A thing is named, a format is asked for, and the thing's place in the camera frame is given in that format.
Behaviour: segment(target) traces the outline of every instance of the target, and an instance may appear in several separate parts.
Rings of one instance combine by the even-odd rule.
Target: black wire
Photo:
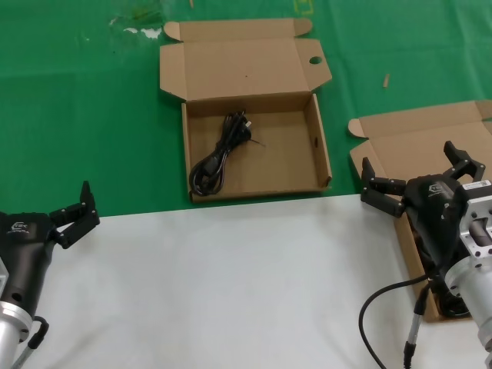
[[[45,339],[45,335],[48,333],[49,324],[43,317],[34,317],[34,321],[41,323],[39,329],[28,342],[28,347],[35,350],[39,347],[41,342]]]
[[[417,283],[426,281],[427,279],[432,278],[434,275],[438,274],[439,271],[444,266],[449,264],[451,258],[454,255],[454,252],[455,252],[457,245],[458,245],[458,240],[456,240],[456,242],[454,242],[454,245],[449,250],[448,255],[442,260],[441,263],[436,265],[436,268],[433,269],[432,271],[428,271],[427,273],[425,273],[424,275],[421,275],[420,277],[410,279],[410,280],[404,281],[404,282],[390,284],[389,286],[381,288],[379,291],[374,292],[366,300],[366,302],[364,302],[364,304],[362,305],[361,312],[359,313],[359,331],[361,333],[362,341],[364,341],[364,344],[366,345],[367,350],[369,351],[369,354],[371,354],[372,358],[376,361],[377,365],[379,365],[379,367],[381,369],[387,369],[387,368],[384,366],[383,362],[379,359],[379,357],[376,355],[376,353],[372,349],[372,346],[369,343],[369,341],[367,340],[366,334],[364,332],[364,314],[367,310],[367,307],[371,304],[372,301],[374,301],[377,297],[381,296],[385,292],[396,290],[397,288],[408,287],[408,286],[411,286],[412,284],[417,284]]]
[[[191,191],[199,196],[217,194],[224,186],[225,162],[229,154],[237,146],[250,140],[251,131],[244,112],[227,115],[222,126],[221,139],[215,145],[215,150],[191,169]]]
[[[364,314],[367,310],[367,307],[369,304],[371,304],[372,301],[374,301],[377,297],[381,296],[383,293],[396,290],[397,288],[402,288],[402,287],[407,287],[411,286],[412,284],[420,283],[423,281],[426,281],[429,277],[431,277],[434,274],[435,271],[432,273],[426,273],[418,278],[410,279],[409,281],[404,281],[404,282],[399,282],[395,284],[390,284],[389,286],[386,286],[384,288],[381,288],[379,291],[374,292],[367,300],[364,302],[364,305],[362,305],[361,312],[359,313],[359,331],[361,333],[362,341],[364,341],[367,350],[369,351],[369,354],[373,357],[373,359],[377,362],[377,365],[381,369],[386,369],[382,361],[379,359],[379,357],[376,355],[374,350],[372,349],[371,344],[369,344],[369,341],[367,340],[366,334],[364,332]]]

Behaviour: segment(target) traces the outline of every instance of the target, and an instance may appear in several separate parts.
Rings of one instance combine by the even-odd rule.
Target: green cloth
[[[1,0],[0,210],[74,203],[84,179],[101,215],[214,205],[188,200],[180,101],[159,91],[158,48],[171,41],[124,29],[302,16],[333,74],[317,91],[325,195],[358,188],[350,119],[492,96],[490,0]]]

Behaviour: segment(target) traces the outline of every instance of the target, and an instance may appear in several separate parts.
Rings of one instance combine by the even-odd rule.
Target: white sheet
[[[57,247],[25,369],[376,368],[365,299],[407,279],[392,219],[357,195],[102,218]],[[410,289],[369,308],[370,342],[402,367]],[[472,321],[425,324],[415,368],[483,367]]]

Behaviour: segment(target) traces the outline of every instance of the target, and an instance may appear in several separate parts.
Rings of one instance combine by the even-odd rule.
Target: open cardboard box
[[[252,138],[225,166],[217,195],[192,201],[323,191],[331,170],[312,90],[331,79],[308,19],[168,22],[181,43],[161,47],[161,89],[182,104],[187,176],[215,149],[224,117],[245,111]]]
[[[368,157],[378,177],[408,181],[443,173],[451,167],[443,152],[452,141],[486,166],[484,179],[492,180],[492,101],[468,101],[352,119],[348,128],[357,137],[368,138],[351,151],[359,175],[362,159]],[[462,183],[471,182],[463,177]],[[394,221],[401,251],[410,278],[424,274],[407,216]],[[414,286],[416,295],[427,282]],[[443,321],[437,304],[429,295],[425,321]]]

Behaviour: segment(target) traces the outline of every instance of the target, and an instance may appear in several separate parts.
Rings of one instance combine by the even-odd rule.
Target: box lid
[[[452,141],[485,164],[492,179],[492,101],[466,101],[352,119],[348,128],[369,138],[351,150],[358,173],[368,157],[376,175],[409,180],[442,173],[450,167],[443,149]]]
[[[312,91],[331,79],[309,19],[168,22],[161,89],[188,101]]]

